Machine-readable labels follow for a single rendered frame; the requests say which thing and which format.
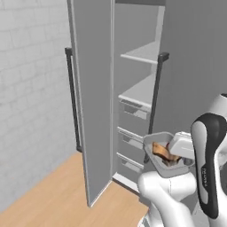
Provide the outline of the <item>grey freezer drawer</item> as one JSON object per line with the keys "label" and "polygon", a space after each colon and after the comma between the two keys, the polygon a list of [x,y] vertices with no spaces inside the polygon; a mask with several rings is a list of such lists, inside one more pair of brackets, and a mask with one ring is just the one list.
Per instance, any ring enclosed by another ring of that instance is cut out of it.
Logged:
{"label": "grey freezer drawer", "polygon": [[143,138],[125,129],[118,128],[118,152],[127,158],[144,163]]}
{"label": "grey freezer drawer", "polygon": [[138,178],[144,170],[143,164],[140,164],[120,153],[117,153],[117,165],[117,173],[134,183],[137,183]]}
{"label": "grey freezer drawer", "polygon": [[139,136],[148,133],[150,112],[143,106],[121,99],[119,101],[119,126]]}

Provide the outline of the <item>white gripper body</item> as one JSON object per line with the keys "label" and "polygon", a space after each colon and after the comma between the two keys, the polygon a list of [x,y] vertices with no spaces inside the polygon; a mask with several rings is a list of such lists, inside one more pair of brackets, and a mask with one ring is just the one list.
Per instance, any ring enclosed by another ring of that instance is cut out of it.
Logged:
{"label": "white gripper body", "polygon": [[168,145],[169,152],[186,159],[194,158],[194,149],[190,133],[177,132]]}

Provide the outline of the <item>grey meat container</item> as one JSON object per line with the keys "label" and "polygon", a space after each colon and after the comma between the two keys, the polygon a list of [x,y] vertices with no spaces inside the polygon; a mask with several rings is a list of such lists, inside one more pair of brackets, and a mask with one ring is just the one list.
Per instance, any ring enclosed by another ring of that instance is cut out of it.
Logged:
{"label": "grey meat container", "polygon": [[164,178],[184,175],[188,173],[190,167],[194,165],[194,158],[186,159],[180,156],[181,159],[176,165],[167,166],[162,162],[162,158],[153,154],[153,142],[165,146],[169,144],[173,137],[174,135],[169,132],[159,132],[144,136],[143,144],[145,153],[148,155],[156,171]]}

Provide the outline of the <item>grey freezer door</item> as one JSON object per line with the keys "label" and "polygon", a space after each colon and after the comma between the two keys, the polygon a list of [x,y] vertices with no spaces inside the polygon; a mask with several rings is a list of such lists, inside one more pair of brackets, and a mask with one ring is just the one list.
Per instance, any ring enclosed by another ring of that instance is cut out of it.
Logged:
{"label": "grey freezer door", "polygon": [[67,0],[87,204],[111,181],[111,0]]}

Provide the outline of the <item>grey freezer rack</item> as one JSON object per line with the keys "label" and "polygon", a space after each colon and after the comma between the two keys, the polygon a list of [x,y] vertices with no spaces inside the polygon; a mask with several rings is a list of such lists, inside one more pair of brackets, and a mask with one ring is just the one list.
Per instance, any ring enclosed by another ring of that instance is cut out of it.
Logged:
{"label": "grey freezer rack", "polygon": [[119,98],[152,109],[155,75],[151,74],[119,95]]}
{"label": "grey freezer rack", "polygon": [[123,53],[121,57],[157,65],[159,51],[160,43],[156,41],[136,48],[135,50]]}

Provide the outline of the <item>grey freezer cabinet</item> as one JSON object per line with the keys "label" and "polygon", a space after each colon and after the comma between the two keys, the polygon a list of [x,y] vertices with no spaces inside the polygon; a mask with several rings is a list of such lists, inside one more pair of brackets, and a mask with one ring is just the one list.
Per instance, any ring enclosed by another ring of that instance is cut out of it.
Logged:
{"label": "grey freezer cabinet", "polygon": [[157,65],[122,58],[123,53],[160,42],[165,0],[113,0],[113,180],[137,192],[137,183],[117,173],[119,95],[147,76],[156,77]]}

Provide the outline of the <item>grey fridge door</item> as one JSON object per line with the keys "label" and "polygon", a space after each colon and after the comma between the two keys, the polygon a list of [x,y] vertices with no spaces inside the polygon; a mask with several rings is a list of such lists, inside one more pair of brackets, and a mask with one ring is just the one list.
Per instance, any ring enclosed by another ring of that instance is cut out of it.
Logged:
{"label": "grey fridge door", "polygon": [[188,132],[227,93],[227,0],[166,0],[150,133]]}

